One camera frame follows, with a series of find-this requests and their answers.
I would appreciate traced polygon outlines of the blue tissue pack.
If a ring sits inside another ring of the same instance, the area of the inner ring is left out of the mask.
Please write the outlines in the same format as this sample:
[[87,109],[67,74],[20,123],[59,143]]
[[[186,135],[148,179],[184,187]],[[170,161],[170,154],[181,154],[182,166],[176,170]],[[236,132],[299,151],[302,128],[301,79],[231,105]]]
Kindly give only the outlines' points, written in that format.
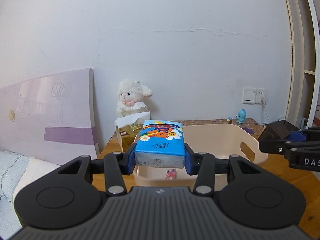
[[183,168],[185,162],[183,127],[180,122],[146,120],[136,148],[137,166]]

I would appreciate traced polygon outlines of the small black box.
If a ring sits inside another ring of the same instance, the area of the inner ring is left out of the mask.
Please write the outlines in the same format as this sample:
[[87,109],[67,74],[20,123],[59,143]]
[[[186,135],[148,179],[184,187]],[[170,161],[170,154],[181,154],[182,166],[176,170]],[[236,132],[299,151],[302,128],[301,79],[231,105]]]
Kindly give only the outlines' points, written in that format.
[[275,121],[267,124],[264,127],[261,135],[259,135],[258,141],[262,140],[281,140],[286,139],[291,132],[299,131],[299,128],[289,123],[286,120]]

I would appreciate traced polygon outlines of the white pillow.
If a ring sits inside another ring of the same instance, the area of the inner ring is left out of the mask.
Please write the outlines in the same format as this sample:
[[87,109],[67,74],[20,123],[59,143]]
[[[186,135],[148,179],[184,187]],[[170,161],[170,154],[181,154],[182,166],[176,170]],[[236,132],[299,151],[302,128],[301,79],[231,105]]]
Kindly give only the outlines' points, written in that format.
[[27,163],[24,174],[21,176],[15,190],[13,193],[12,201],[15,201],[17,194],[32,182],[38,180],[39,178],[47,175],[53,170],[60,167],[60,165],[43,161],[34,157],[30,157]]

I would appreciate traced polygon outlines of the beige plastic storage bin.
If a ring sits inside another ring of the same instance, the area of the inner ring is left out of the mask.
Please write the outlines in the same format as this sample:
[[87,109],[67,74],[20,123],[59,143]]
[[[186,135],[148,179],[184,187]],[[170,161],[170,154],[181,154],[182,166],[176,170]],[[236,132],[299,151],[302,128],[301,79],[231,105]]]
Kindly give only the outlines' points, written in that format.
[[[258,141],[244,129],[232,124],[207,124],[184,126],[184,141],[195,152],[211,153],[219,159],[237,154],[255,164],[268,159],[259,150]],[[137,186],[189,186],[194,187],[196,175],[190,176],[185,169],[177,169],[175,180],[165,180],[167,168],[138,166],[133,172]]]

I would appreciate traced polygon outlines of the light blue bed sheet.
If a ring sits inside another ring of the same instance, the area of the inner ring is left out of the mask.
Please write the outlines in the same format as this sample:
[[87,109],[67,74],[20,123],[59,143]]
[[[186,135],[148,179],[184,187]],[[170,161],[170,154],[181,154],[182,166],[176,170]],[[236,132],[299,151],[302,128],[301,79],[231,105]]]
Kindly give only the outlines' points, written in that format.
[[9,239],[21,229],[14,210],[14,191],[25,173],[29,157],[1,151],[1,238]]

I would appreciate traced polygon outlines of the small blue figurine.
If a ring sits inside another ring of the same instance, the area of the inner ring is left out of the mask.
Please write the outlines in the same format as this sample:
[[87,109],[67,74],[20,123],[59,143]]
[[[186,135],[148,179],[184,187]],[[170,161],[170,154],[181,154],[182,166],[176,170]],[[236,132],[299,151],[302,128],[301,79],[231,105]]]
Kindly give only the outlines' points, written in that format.
[[241,109],[236,115],[237,122],[240,124],[243,124],[245,122],[246,115],[247,115],[246,111],[244,109]]

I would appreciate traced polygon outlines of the purple white bed headboard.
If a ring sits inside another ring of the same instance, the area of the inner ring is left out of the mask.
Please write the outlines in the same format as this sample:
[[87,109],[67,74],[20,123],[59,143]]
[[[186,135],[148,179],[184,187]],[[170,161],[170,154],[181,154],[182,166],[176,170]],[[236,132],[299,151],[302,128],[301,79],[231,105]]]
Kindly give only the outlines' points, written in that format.
[[60,165],[80,155],[96,159],[93,70],[2,87],[1,148]]

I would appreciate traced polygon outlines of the yellow tissue box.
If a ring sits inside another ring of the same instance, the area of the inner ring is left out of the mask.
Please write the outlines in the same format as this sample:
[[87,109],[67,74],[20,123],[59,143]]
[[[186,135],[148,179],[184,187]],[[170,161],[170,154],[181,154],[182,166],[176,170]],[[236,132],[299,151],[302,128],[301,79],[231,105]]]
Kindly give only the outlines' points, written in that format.
[[116,135],[122,152],[127,151],[142,130],[144,121],[149,119],[150,112],[141,112],[115,120]]

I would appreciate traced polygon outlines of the red item inside bin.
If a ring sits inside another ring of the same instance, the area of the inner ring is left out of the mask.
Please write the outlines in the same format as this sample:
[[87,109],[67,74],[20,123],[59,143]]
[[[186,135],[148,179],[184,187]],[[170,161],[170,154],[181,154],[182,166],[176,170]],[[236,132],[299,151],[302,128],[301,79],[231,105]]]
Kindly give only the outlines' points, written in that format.
[[177,178],[177,169],[169,168],[166,171],[165,180],[175,180]]

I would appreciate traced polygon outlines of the white plush lamb toy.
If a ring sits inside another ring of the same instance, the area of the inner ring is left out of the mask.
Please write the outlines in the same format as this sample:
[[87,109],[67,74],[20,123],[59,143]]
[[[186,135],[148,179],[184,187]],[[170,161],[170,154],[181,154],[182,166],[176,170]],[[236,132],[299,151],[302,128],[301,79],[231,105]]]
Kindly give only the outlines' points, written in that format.
[[152,90],[139,81],[123,80],[118,87],[116,116],[122,118],[131,114],[148,112],[145,98],[153,95]]

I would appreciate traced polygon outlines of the white shelf frame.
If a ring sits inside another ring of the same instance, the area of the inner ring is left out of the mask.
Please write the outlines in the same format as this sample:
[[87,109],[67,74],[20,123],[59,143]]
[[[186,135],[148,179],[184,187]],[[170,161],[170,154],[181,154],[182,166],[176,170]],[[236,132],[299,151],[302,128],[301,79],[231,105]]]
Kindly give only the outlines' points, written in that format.
[[291,32],[291,85],[285,120],[319,126],[319,0],[286,0]]

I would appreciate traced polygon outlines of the white wall switch socket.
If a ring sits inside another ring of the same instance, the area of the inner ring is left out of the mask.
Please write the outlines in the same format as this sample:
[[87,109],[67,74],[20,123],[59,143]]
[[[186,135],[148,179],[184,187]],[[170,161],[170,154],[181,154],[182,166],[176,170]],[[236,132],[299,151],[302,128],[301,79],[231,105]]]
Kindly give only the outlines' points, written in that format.
[[267,89],[265,88],[243,88],[242,103],[252,105],[262,105],[266,99]]

